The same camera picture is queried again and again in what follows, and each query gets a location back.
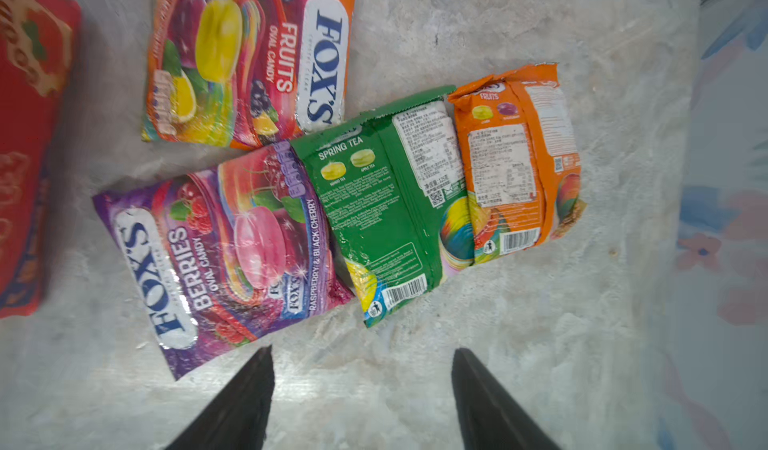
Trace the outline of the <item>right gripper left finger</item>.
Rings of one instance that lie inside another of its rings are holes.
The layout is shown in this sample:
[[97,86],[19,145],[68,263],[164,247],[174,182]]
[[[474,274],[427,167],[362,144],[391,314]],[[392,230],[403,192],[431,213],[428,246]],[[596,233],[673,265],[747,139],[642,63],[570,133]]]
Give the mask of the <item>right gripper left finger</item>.
[[275,389],[272,348],[259,349],[170,449],[261,449]]

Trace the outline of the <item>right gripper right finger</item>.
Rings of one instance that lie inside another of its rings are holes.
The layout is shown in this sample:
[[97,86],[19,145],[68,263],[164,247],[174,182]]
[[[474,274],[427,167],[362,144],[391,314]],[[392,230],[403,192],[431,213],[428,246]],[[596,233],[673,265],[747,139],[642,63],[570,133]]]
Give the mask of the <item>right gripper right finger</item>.
[[455,351],[451,379],[465,448],[559,449],[471,350]]

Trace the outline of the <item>green snack bag small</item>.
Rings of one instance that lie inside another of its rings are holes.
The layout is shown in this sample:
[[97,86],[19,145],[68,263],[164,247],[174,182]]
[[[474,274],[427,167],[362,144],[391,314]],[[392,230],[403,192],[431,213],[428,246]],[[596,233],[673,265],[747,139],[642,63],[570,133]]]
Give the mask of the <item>green snack bag small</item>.
[[371,328],[475,262],[452,86],[292,141]]

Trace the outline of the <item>red pink paper bag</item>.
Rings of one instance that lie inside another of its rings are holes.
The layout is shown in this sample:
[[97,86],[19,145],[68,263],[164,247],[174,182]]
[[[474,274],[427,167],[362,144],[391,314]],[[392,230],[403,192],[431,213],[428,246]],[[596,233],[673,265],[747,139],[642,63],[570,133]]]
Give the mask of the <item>red pink paper bag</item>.
[[1,315],[42,299],[46,160],[75,59],[73,0],[1,0]]

